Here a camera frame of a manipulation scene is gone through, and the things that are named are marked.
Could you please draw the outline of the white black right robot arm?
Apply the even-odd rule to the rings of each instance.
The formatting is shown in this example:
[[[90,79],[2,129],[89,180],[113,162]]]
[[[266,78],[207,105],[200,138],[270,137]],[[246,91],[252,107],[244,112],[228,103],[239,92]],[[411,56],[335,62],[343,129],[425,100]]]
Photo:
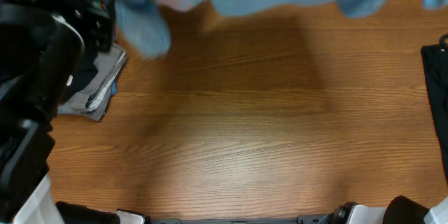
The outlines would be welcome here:
[[[322,217],[325,224],[447,224],[447,198],[427,208],[405,196],[394,198],[387,207],[369,207],[355,202],[341,205]]]

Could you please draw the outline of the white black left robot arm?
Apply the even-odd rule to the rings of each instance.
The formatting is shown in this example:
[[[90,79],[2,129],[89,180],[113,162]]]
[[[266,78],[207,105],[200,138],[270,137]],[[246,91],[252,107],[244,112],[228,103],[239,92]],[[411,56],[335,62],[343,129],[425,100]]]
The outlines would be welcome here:
[[[86,53],[113,42],[113,0],[1,0],[1,222],[118,223],[115,213],[55,202],[52,119]]]

